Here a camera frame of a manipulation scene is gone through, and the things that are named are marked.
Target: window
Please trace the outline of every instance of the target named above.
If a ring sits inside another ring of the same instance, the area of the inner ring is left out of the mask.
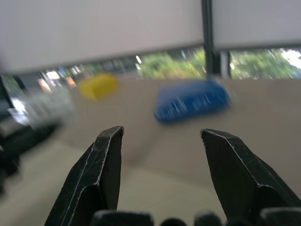
[[[204,79],[206,57],[203,48],[148,54],[141,57],[139,77],[151,79]]]
[[[301,50],[257,49],[232,51],[234,79],[291,79],[301,77]]]

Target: blue sponge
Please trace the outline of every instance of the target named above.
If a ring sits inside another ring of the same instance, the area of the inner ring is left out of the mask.
[[[154,115],[161,122],[180,121],[217,112],[229,104],[229,95],[219,83],[194,81],[163,88],[157,97]]]

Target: black object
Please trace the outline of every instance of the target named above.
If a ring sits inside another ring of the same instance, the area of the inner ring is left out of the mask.
[[[72,167],[45,223],[89,225],[94,212],[117,208],[123,127],[104,130]]]
[[[103,131],[71,169],[47,226],[153,226],[151,215],[116,211],[121,167],[122,127]],[[301,201],[279,175],[238,137],[201,130],[211,178],[227,216],[227,226],[301,226]],[[167,219],[161,226],[185,226]],[[203,212],[194,226],[221,226]]]

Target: clear plastic object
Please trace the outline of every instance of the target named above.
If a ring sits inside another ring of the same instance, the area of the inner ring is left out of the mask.
[[[23,94],[18,101],[23,107],[16,108],[17,115],[24,115],[33,129],[54,123],[66,124],[75,117],[69,90],[65,88]]]

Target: yellow object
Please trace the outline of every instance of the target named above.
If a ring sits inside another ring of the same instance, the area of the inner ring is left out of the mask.
[[[98,100],[118,87],[112,74],[97,74],[94,78],[79,82],[79,89],[84,97]]]

